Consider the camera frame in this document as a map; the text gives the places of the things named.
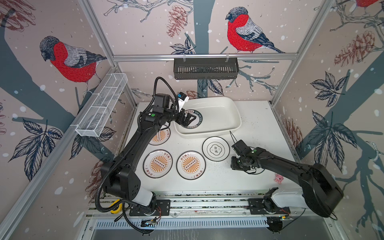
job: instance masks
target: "red-breasted bird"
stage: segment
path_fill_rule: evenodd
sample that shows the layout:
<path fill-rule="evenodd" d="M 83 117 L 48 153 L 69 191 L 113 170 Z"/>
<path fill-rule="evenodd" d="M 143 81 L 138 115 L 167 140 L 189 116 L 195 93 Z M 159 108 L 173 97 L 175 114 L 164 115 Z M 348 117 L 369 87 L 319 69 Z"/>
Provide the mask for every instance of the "red-breasted bird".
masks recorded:
<path fill-rule="evenodd" d="M 269 48 L 278 53 L 284 53 L 275 47 L 259 26 L 254 24 L 246 8 L 232 8 L 225 19 L 228 20 L 228 41 L 237 49 L 236 53 L 240 51 L 252 53 L 259 48 Z"/>
<path fill-rule="evenodd" d="M 49 59 L 66 79 L 76 83 L 87 83 L 87 90 L 83 92 L 83 96 L 91 92 L 88 90 L 88 80 L 96 74 L 97 65 L 107 59 L 84 48 L 72 47 L 60 42 L 53 36 L 42 40 L 40 51 L 44 61 Z"/>

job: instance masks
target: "plate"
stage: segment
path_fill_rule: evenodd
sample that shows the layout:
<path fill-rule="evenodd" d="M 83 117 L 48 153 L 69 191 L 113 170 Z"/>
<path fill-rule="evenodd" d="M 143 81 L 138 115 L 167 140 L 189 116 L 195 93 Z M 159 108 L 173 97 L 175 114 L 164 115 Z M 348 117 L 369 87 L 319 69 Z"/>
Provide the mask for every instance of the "plate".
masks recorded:
<path fill-rule="evenodd" d="M 165 150 L 155 150 L 143 162 L 143 170 L 148 177 L 159 178 L 166 175 L 172 167 L 172 156 Z"/>
<path fill-rule="evenodd" d="M 223 161 L 229 155 L 229 145 L 221 137 L 207 138 L 202 148 L 204 156 L 212 161 Z"/>
<path fill-rule="evenodd" d="M 167 128 L 165 130 L 158 131 L 157 134 L 152 138 L 149 142 L 150 145 L 160 145 L 165 143 L 170 136 L 170 129 Z"/>
<path fill-rule="evenodd" d="M 176 169 L 182 178 L 188 180 L 198 179 L 205 171 L 205 159 L 198 152 L 185 152 L 177 160 Z"/>

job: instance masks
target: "white tray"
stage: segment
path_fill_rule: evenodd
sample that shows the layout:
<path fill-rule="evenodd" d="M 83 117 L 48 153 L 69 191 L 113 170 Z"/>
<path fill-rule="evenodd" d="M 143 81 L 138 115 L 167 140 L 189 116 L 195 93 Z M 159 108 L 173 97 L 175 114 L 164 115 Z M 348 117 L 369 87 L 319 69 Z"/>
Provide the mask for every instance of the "white tray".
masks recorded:
<path fill-rule="evenodd" d="M 197 128 L 189 129 L 175 122 L 176 132 L 183 138 L 198 138 L 228 134 L 241 127 L 240 113 L 227 97 L 197 98 L 188 100 L 183 106 L 185 110 L 197 110 L 203 116 L 203 121 Z"/>

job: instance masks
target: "white table surface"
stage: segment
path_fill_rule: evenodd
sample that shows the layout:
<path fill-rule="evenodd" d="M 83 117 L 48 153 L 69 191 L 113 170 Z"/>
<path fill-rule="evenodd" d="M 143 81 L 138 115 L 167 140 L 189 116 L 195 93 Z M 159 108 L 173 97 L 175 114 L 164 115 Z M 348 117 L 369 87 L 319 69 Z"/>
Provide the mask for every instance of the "white table surface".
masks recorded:
<path fill-rule="evenodd" d="M 277 156 L 294 161 L 267 101 L 235 101 L 235 104 L 242 119 L 242 126 L 233 133 L 237 140 L 242 139 L 248 146 L 261 147 Z M 143 111 L 147 105 L 148 103 L 139 103 L 127 143 L 137 129 L 136 119 L 139 112 Z M 207 137 L 184 139 L 178 135 L 172 124 L 170 131 L 170 137 L 165 143 L 158 146 L 147 146 L 136 167 L 136 174 L 141 180 L 141 186 L 147 190 L 158 194 L 230 194 L 263 192 L 272 187 L 287 189 L 298 187 L 287 178 L 281 184 L 277 184 L 274 181 L 275 173 L 269 170 L 265 170 L 259 175 L 248 175 L 243 171 L 232 170 L 231 157 L 236 154 L 231 147 L 229 156 L 221 162 L 214 162 L 204 157 L 207 165 L 201 177 L 195 180 L 184 179 L 177 173 L 177 159 L 186 151 L 197 151 L 204 156 L 202 145 Z M 226 140 L 229 146 L 233 145 L 229 132 L 219 135 L 219 137 Z M 142 166 L 145 157 L 158 149 L 166 150 L 171 154 L 173 165 L 165 176 L 153 179 L 144 173 Z"/>

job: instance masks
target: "metal vent grille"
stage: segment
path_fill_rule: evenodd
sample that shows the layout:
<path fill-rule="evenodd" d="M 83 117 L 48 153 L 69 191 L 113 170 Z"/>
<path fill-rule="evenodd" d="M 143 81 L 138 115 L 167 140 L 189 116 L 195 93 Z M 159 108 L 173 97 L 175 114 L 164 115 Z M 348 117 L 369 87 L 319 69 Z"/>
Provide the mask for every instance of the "metal vent grille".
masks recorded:
<path fill-rule="evenodd" d="M 80 136 L 99 137 L 128 79 L 113 73 L 76 128 Z"/>
<path fill-rule="evenodd" d="M 232 218 L 162 218 L 153 227 L 140 227 L 142 229 L 188 229 L 188 228 L 252 228 L 268 227 L 266 217 L 232 217 Z M 130 219 L 132 224 L 139 227 L 141 218 Z M 131 229 L 128 223 L 121 219 L 98 219 L 95 229 Z"/>

